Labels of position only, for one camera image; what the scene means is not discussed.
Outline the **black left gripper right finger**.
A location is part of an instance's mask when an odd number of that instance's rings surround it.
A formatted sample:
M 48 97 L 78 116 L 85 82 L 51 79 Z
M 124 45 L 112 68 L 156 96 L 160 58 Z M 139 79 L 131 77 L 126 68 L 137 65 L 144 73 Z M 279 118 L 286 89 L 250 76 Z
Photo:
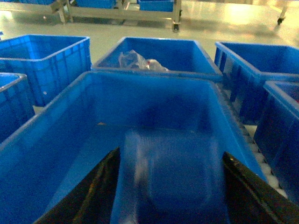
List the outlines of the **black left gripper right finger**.
M 299 207 L 229 152 L 222 156 L 232 224 L 297 224 Z

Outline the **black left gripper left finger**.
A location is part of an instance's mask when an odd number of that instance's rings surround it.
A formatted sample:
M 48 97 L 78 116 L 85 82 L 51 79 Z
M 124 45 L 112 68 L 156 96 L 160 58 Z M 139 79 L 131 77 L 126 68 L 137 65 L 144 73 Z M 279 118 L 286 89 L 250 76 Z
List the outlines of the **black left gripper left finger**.
M 108 224 L 121 162 L 120 148 L 111 150 L 57 205 L 36 224 Z

